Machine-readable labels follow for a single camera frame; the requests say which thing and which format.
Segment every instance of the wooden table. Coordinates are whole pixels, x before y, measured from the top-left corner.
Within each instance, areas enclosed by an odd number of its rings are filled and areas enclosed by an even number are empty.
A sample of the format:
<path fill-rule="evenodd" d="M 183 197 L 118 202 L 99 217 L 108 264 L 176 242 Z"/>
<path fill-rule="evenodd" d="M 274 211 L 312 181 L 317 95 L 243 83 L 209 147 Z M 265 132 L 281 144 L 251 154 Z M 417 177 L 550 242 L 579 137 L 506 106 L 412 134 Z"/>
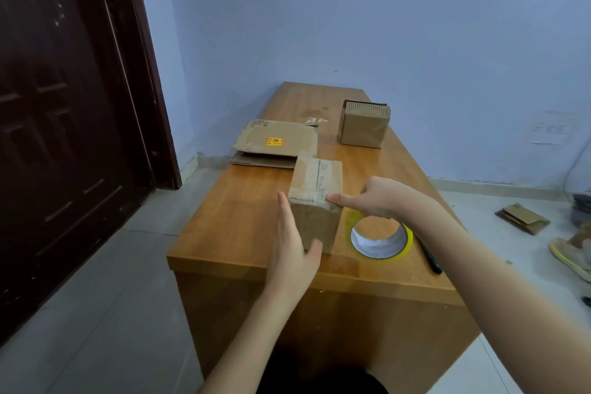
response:
<path fill-rule="evenodd" d="M 372 175 L 384 176 L 451 212 L 392 129 L 382 149 L 338 143 L 344 99 L 369 100 L 359 89 L 286 82 L 260 118 L 327 120 L 319 126 L 318 157 L 343 163 L 347 194 L 358 194 Z M 262 291 L 276 234 L 277 191 L 287 193 L 292 173 L 229 165 L 168 254 L 204 377 Z M 391 393 L 424 394 L 478 333 L 453 285 L 430 271 L 417 244 L 401 259 L 367 259 L 348 243 L 341 220 L 333 255 L 322 256 L 278 346 L 296 355 L 305 379 L 356 364 Z"/>

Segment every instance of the tape roll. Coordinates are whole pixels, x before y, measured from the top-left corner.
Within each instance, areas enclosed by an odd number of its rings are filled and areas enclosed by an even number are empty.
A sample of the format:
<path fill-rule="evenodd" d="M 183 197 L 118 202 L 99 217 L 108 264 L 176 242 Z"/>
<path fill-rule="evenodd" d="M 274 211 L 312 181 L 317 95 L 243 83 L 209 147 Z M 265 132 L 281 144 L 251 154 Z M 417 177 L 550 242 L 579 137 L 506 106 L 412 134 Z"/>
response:
<path fill-rule="evenodd" d="M 412 246 L 412 231 L 405 224 L 387 239 L 370 240 L 355 230 L 355 225 L 367 215 L 347 209 L 345 233 L 347 240 L 360 254 L 370 259 L 388 260 L 404 256 Z"/>

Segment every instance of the door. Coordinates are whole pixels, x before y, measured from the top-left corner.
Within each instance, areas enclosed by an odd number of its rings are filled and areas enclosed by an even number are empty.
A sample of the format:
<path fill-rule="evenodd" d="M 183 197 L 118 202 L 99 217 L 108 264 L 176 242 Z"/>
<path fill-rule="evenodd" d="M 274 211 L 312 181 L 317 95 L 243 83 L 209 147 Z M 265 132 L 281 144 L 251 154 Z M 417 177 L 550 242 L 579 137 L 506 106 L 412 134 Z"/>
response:
<path fill-rule="evenodd" d="M 0 0 L 0 341 L 151 189 L 122 70 L 94 46 L 116 57 L 112 32 L 85 23 L 92 1 L 108 21 L 100 0 Z"/>

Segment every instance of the person's right arm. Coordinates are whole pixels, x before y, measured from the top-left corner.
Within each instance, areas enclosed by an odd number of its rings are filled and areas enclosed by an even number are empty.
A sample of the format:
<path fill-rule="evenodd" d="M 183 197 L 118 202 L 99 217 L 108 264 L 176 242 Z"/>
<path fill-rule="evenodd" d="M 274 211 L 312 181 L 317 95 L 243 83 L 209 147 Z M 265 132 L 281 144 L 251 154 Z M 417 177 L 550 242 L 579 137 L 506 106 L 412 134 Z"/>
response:
<path fill-rule="evenodd" d="M 361 195 L 327 199 L 396 219 L 424 241 L 507 371 L 525 394 L 591 392 L 591 335 L 474 239 L 435 200 L 372 178 Z"/>

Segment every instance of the fragile sticker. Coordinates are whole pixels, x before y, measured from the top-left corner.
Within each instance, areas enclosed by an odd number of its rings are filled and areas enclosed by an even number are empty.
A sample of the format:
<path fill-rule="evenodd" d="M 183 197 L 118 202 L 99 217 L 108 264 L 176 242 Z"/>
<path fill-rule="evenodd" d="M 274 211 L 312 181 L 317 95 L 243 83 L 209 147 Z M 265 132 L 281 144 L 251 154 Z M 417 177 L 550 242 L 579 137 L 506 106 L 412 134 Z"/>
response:
<path fill-rule="evenodd" d="M 284 137 L 268 137 L 267 138 L 267 146 L 268 147 L 282 147 L 285 145 L 285 138 Z"/>

